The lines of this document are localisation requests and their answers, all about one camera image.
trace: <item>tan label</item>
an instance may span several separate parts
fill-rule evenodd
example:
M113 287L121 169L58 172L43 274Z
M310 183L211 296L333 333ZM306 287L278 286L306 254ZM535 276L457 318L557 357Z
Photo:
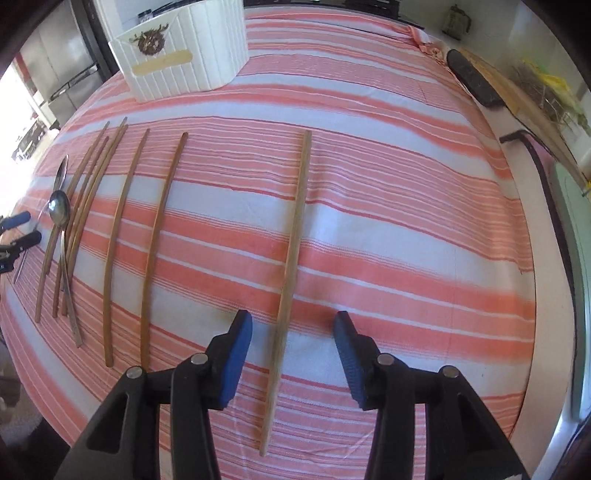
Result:
M168 67L176 67L176 65L189 63L192 59L193 54L189 50L177 50L155 59L138 63L137 65L131 67L131 71L136 77L143 77L144 75L154 73Z

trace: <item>metal pin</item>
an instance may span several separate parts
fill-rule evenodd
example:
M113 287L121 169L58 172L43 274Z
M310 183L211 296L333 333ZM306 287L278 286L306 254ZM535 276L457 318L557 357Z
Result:
M128 378L139 378L143 373L144 370L141 367L130 367L127 369L125 375L127 375Z
M446 365L441 371L447 378L456 378L460 375L460 371L453 365Z
M209 360L206 353L196 353L191 357L191 363L193 365L204 365Z
M380 365L392 365L394 363L394 357L389 353L381 353L378 355L378 363Z

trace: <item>bamboo stick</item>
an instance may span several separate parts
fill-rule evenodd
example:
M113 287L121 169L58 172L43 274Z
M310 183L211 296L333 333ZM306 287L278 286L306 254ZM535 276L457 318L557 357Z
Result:
M101 144L100 148L97 150L94 160L92 161L92 164L90 165L90 168L88 169L88 173L86 174L86 177L84 177L84 181L82 182L82 187L80 188L80 192L78 192L78 196L76 197L76 202L74 204L74 208L72 209L72 212L70 213L70 220L68 221L68 226L66 228L66 238L70 238L70 232L72 231L72 225L74 224L74 216L75 216L76 212L78 211L78 207L80 205L80 200L81 200L82 196L84 195L84 192L86 190L86 186L88 185L88 180L91 177L92 172L95 169L96 162L98 161L100 155L102 154L102 151L105 149L105 145L108 141L109 141L108 136L103 139L103 143ZM76 190L76 187L74 187L74 190L72 190L72 195L68 195L68 198L73 196L73 192L75 190ZM60 300L60 285L61 285L61 262L58 262L57 263L57 272L56 272L56 285L53 290L53 305L51 307L51 316L54 318L57 317L58 303Z
M78 250L80 249L80 239L82 238L82 233L84 232L84 227L86 224L86 219L90 213L90 207L92 206L92 202L95 199L96 191L99 189L100 181L103 179L105 175L105 171L109 166L109 162L117 150L117 146L119 146L119 142L125 135L125 131L127 130L127 125L125 125L125 121L127 117L123 119L113 140L109 144L106 152L103 153L103 158L100 162L100 167L96 170L93 178L90 180L89 189L85 192L84 198L80 202L80 209L76 212L76 217L74 219L74 226L72 227L72 232L70 233L70 239L68 241L68 252L67 252L67 267L68 267L68 285L70 285L70 291L72 291L72 278L74 277L74 267L76 266L76 257L78 255ZM61 314L65 315L67 313L67 303L63 301L61 303Z
M265 405L265 417L262 425L262 438L259 454L265 456L271 440L271 430L275 409L277 408L277 394L283 368L285 344L287 343L287 331L291 319L291 302L296 289L297 262L300 254L301 233L304 224L304 210L306 208L306 192L308 184L308 170L310 168L310 150L312 145L312 132L304 133L304 145L301 152L300 174L298 176L297 191L295 194L294 220L291 225L290 243L287 247L287 260L285 262L285 277L281 298L279 300L279 312L275 324L275 336L271 351L271 363L269 366L269 383L267 385L267 402Z
M141 157L142 150L150 129L147 129L139 142L138 148L135 151L134 159L131 162L127 178L123 184L123 189L119 195L119 201L117 202L117 210L115 211L115 217L113 218L113 227L111 227L111 236L109 238L109 247L107 248L107 261L105 264L105 282L103 284L103 346L105 348L105 365L107 367L113 367L113 337L111 335L111 284L113 280L113 263L115 261L115 247L117 245L117 236L119 235L119 226L121 225L121 217L123 217L123 208L125 207L125 201L131 187L131 181L134 178L135 169L138 166L139 158Z
M173 161L170 164L168 176L164 183L162 196L160 197L160 204L156 211L156 218L154 219L154 229L152 230L152 238L150 239L150 249L148 250L148 261L146 264L146 275L144 277L144 289L142 292L142 312L139 321L139 358L140 364L144 370L148 369L150 363L150 305L151 305L151 287L152 277L154 276L154 267L156 266L156 252L158 250L158 237L164 221L164 209L166 207L166 200L170 192L170 186L173 183L174 173L177 170L178 162L183 153L183 148L187 142L187 132L183 133L176 152L174 153Z
M80 181L80 177L84 173L84 169L86 168L86 165L88 164L96 146L99 143L99 140L101 139L101 137L103 136L103 134L107 130L108 126L109 126L109 122L107 122L105 124L105 126L103 127L103 130L101 130L99 132L99 134L96 136L95 140L92 142L92 144L90 145L90 147L86 151L86 154L84 155L84 157L82 157L82 161L80 162L80 165L78 165L78 168L76 169L76 172L74 173L74 176L72 177L72 180L71 180L70 184L68 185L68 188L66 189L66 194L68 195L68 198L71 198L72 195L74 194L74 191L76 190L76 186L78 185L78 182ZM45 281L47 279L47 274L49 273L49 270L51 267L51 261L53 260L53 252L56 249L57 236L59 233L60 233L59 229L54 225L53 228L51 229L51 234L50 234L49 240L47 242L47 248L45 249L45 256L43 257L43 264L41 265L41 272L40 272L40 276L39 276L39 285L37 287L37 302L35 304L35 322L36 323L39 323L41 321L41 308L43 306L43 293L45 291Z

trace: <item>metal spoon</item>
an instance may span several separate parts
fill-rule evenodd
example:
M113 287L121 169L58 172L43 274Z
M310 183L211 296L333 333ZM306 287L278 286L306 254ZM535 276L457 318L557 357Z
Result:
M82 337L80 336L80 329L78 328L78 320L76 320L76 312L74 311L74 302L72 301L72 292L70 291L70 284L68 283L66 268L66 227L70 219L70 200L68 195L62 190L56 190L49 197L49 216L51 220L61 230L61 273L63 274L64 296L66 297L68 305L68 317L70 319L70 326L72 327L72 334L74 334L74 341L77 347L82 345Z
M53 181L53 190L52 190L53 192L55 192L56 190L61 190L64 186L64 183L66 182L66 175L68 173L68 160L70 160L70 157L68 155L66 155L64 157L64 159L61 161L59 168L57 169L56 179ZM33 230L37 230L37 227L39 227L39 222L41 222L41 217L43 216L43 214L45 213L45 210L47 210L48 207L49 207L49 200L45 203L45 205L43 206L43 208L39 212L39 216L37 217L37 221L35 222L35 225L33 225ZM25 260L27 259L28 253L29 253L29 250L25 250L25 252L22 255L21 263L19 264L17 272L15 273L14 279L13 279L13 282L15 284L16 284L16 282L18 282L18 279L21 276L22 267L25 264Z

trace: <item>pink and white striped fabric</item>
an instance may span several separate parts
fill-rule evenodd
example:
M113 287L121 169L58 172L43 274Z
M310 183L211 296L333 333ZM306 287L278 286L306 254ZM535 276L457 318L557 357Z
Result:
M139 313L155 207L183 131L189 140L166 207L152 298L151 363L169 368L255 318L235 399L211 414L229 479L363 478L375 413L350 397L330 334L338 310L408 365L453 364L507 435L534 347L528 229L507 161L472 98L417 42L369 15L309 7L247 10L251 59L212 92L139 104L118 74L63 128L18 206L33 216L57 166L76 168L103 124L128 117L92 205L73 295L84 345L51 318L55 265L40 324L31 319L50 230L22 280L5 282L2 330L18 372L70 443L119 376L139 362ZM115 367L103 363L108 236L133 153L151 129L118 238ZM304 129L313 130L304 238L269 454L258 455L268 353L287 253ZM170 476L170 424L161 452ZM416 478L424 475L417 409Z

